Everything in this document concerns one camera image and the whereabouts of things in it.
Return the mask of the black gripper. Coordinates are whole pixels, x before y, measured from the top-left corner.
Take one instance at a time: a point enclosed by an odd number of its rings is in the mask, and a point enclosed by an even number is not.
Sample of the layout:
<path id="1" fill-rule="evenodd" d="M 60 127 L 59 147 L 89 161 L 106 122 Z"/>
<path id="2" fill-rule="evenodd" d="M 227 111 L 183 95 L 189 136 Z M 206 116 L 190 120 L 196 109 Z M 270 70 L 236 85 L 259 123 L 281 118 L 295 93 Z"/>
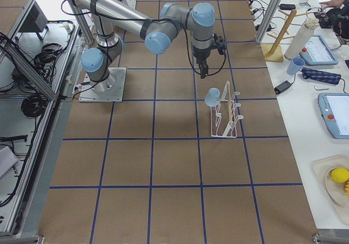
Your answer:
<path id="1" fill-rule="evenodd" d="M 200 68 L 200 78 L 204 79 L 208 75 L 207 58 L 210 56 L 211 49 L 199 49 L 196 46 L 192 47 L 193 55 L 196 58 L 196 64 Z"/>

